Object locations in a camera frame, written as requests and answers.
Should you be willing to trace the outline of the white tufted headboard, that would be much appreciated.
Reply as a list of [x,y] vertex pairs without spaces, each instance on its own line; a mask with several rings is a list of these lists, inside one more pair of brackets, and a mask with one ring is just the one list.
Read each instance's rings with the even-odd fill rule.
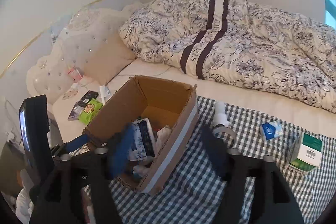
[[74,84],[68,70],[77,67],[84,74],[84,66],[93,53],[141,6],[135,2],[121,11],[108,8],[78,11],[60,31],[51,53],[41,57],[28,70],[26,85],[29,94],[44,94],[48,103],[54,104]]

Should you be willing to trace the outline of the white bed sheet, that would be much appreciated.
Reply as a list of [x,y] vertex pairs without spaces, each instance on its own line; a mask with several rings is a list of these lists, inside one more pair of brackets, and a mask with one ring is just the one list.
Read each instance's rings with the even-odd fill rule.
[[85,68],[85,76],[79,82],[76,96],[68,99],[59,97],[52,105],[52,113],[60,129],[63,141],[79,136],[84,125],[79,121],[69,121],[68,116],[75,104],[88,91],[99,91],[101,84],[107,84],[114,93],[131,76],[143,75],[179,81],[197,87],[197,95],[228,104],[254,109],[281,120],[303,127],[313,133],[335,137],[335,114],[308,106],[274,93],[238,88],[208,80],[199,80],[165,64],[146,63],[134,60],[120,72],[112,63],[90,65]]

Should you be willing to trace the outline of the green white carton box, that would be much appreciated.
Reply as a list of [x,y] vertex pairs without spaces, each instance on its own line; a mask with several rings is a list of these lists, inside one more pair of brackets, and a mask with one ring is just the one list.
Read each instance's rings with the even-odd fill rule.
[[323,141],[303,133],[292,144],[286,158],[286,167],[302,174],[319,168],[323,155]]

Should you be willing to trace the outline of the pink small item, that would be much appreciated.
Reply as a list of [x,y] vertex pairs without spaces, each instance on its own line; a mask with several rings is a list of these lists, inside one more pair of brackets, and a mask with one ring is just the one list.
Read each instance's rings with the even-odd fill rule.
[[75,83],[78,83],[84,76],[83,71],[77,67],[70,68],[67,74],[73,79]]

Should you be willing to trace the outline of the green snack packet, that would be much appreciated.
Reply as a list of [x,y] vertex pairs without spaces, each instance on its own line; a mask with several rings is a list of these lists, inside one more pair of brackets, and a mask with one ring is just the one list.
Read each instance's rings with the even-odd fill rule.
[[79,121],[85,125],[88,125],[95,115],[103,107],[103,104],[96,99],[91,99],[79,115]]

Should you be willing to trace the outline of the green white checkered cloth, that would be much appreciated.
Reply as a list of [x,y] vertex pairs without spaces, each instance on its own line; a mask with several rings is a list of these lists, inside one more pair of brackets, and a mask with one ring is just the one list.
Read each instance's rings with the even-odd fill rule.
[[[109,183],[122,223],[334,223],[335,139],[281,121],[284,135],[263,141],[269,115],[227,105],[238,131],[228,148],[210,126],[215,102],[200,97],[201,116],[164,190],[154,196]],[[308,174],[286,167],[292,144],[306,133],[323,141],[321,166]]]

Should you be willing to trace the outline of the brown cardboard box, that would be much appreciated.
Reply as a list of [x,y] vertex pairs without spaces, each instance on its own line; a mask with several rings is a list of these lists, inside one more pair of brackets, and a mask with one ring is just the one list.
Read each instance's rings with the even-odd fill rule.
[[130,78],[105,104],[85,99],[82,106],[79,120],[95,146],[131,126],[119,178],[150,195],[163,189],[198,120],[196,87],[149,76]]

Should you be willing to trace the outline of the black small box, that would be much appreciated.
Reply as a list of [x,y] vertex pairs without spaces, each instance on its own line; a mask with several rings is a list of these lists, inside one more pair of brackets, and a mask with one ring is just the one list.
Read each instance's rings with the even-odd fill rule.
[[91,99],[96,99],[98,97],[98,92],[87,91],[86,94],[80,99],[78,105],[81,107],[86,107]]

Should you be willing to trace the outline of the white tape roll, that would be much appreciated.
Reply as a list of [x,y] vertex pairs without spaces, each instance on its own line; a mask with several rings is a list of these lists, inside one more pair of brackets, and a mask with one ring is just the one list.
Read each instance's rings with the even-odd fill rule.
[[233,148],[236,143],[237,133],[234,132],[233,129],[226,127],[224,125],[216,126],[213,129],[213,135],[218,139],[223,140],[228,148]]

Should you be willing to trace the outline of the white plastic bottle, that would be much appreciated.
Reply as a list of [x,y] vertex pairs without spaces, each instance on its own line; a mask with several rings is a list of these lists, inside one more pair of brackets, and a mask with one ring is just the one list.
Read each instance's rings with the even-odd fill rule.
[[215,112],[213,117],[213,125],[214,127],[217,126],[228,127],[230,125],[226,114],[226,105],[222,101],[216,101]]

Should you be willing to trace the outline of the white charger plug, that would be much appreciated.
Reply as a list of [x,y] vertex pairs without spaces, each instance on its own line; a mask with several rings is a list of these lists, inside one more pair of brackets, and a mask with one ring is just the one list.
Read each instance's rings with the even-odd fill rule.
[[111,96],[112,93],[110,92],[107,86],[100,86],[100,97],[103,105],[105,105],[108,102]]

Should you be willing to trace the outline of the beige pillow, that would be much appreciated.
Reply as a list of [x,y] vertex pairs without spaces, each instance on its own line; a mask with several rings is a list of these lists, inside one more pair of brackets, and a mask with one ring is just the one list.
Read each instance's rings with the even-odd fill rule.
[[84,75],[105,86],[135,59],[135,54],[123,43],[116,31],[88,59]]

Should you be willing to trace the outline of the blue white small packet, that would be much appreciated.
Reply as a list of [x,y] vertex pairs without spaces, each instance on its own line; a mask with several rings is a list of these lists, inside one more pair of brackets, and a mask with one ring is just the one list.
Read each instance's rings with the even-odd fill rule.
[[279,121],[271,121],[260,126],[260,134],[265,141],[269,141],[284,135],[284,130]]

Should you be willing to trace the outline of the floral tissue pack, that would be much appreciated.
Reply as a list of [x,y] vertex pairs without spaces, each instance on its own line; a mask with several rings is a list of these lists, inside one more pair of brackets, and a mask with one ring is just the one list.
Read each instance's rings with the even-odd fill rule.
[[128,152],[128,160],[142,161],[156,157],[157,149],[153,129],[148,118],[138,119],[132,123],[133,143]]

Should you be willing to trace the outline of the floral patterned duvet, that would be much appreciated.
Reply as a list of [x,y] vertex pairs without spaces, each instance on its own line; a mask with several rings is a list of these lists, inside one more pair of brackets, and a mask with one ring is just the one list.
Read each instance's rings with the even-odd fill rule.
[[119,30],[148,63],[335,112],[335,29],[241,0],[155,0]]

